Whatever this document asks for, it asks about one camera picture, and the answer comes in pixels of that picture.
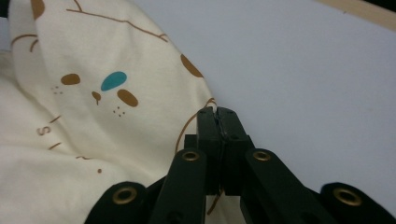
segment cartoon face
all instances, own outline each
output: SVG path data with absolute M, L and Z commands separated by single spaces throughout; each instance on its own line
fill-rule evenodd
M 102 82 L 100 89 L 102 92 L 111 91 L 122 85 L 126 81 L 126 79 L 127 79 L 127 75 L 125 73 L 120 71 L 114 72 L 105 78 L 105 80 Z M 78 83 L 81 82 L 81 79 L 78 74 L 68 74 L 61 78 L 61 82 L 66 86 L 77 85 Z M 59 87 L 55 87 L 51 89 L 53 90 L 54 94 L 57 94 L 59 91 L 58 90 Z M 136 97 L 134 97 L 133 94 L 131 94 L 129 91 L 125 89 L 118 90 L 117 96 L 128 106 L 136 107 L 138 105 L 138 101 Z M 101 93 L 98 91 L 92 91 L 92 97 L 96 101 L 96 104 L 99 105 L 99 102 L 102 100 Z M 118 114 L 119 117 L 121 117 L 121 115 L 125 115 L 125 112 L 120 109 L 120 106 L 117 106 L 117 108 L 113 110 L 113 113 Z

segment cream fabric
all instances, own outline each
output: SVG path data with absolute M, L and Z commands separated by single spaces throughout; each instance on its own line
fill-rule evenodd
M 124 0 L 14 0 L 0 55 L 0 223 L 83 223 L 112 185 L 166 175 L 202 74 Z M 206 223 L 239 223 L 237 199 Z

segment black plastic part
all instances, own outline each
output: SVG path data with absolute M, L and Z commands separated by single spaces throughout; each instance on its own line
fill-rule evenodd
M 326 208 L 342 223 L 396 223 L 396 219 L 387 210 L 352 186 L 327 184 L 320 191 L 320 197 Z
M 134 190 L 135 196 L 131 195 L 132 193 L 130 189 Z M 141 184 L 122 182 L 117 185 L 113 185 L 102 195 L 93 207 L 85 223 L 147 223 L 149 218 L 149 205 L 145 202 L 146 197 L 146 188 Z
M 255 148 L 246 161 L 244 203 L 259 203 L 268 223 L 337 223 L 276 154 Z
M 197 148 L 207 156 L 206 194 L 220 193 L 220 173 L 222 158 L 222 140 L 212 107 L 198 111 L 197 115 Z
M 242 163 L 245 153 L 252 147 L 238 116 L 230 109 L 218 107 L 217 119 L 225 142 L 222 157 L 221 183 L 226 195 L 241 195 Z
M 205 223 L 206 155 L 180 150 L 172 161 L 149 224 Z

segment metal pin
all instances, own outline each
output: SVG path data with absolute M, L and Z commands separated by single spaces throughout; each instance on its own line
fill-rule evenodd
M 137 196 L 137 191 L 135 188 L 126 187 L 117 190 L 113 194 L 113 203 L 115 204 L 126 204 L 133 201 Z
M 337 188 L 332 191 L 332 194 L 341 203 L 350 206 L 360 206 L 362 204 L 361 197 L 352 190 Z

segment brown spot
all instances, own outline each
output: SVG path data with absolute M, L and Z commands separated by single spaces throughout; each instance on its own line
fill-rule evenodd
M 49 147 L 49 150 L 51 150 L 51 149 L 53 149 L 53 148 L 59 146 L 60 144 L 61 144 L 61 143 L 57 143 L 57 144 L 53 145 L 52 147 Z
M 64 85 L 76 85 L 80 82 L 79 75 L 77 74 L 68 74 L 61 78 L 61 82 Z
M 127 90 L 119 90 L 117 95 L 127 105 L 135 107 L 138 104 L 136 97 Z
M 102 96 L 96 91 L 92 92 L 92 96 L 96 100 L 96 104 L 99 105 L 99 101 L 102 99 Z
M 31 0 L 33 17 L 37 20 L 41 15 L 43 15 L 44 10 L 46 9 L 43 0 Z
M 183 54 L 180 55 L 181 62 L 183 65 L 189 70 L 189 72 L 195 77 L 204 77 L 202 76 L 201 72 L 184 56 Z

